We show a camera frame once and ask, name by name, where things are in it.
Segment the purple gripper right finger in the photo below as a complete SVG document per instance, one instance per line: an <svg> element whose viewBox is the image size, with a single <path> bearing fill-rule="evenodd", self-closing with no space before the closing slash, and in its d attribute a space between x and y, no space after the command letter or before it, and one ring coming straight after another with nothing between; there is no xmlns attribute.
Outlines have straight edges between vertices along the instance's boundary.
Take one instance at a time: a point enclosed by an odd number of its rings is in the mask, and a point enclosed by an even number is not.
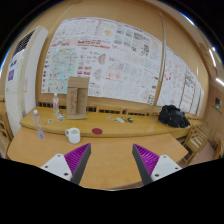
<svg viewBox="0 0 224 224"><path fill-rule="evenodd" d="M148 185L181 170L181 167L168 155L158 156L154 152L137 144L133 145L132 154L143 185Z"/></svg>

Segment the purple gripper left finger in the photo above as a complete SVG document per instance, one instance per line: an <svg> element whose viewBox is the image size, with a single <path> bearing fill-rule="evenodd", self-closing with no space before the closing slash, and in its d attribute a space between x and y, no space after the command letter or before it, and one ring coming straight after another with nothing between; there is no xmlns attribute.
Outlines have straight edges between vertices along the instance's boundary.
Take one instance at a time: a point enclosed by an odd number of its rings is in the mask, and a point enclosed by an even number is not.
<svg viewBox="0 0 224 224"><path fill-rule="evenodd" d="M88 143L65 155L56 154L42 166L42 169L65 180L79 184L90 154L91 144Z"/></svg>

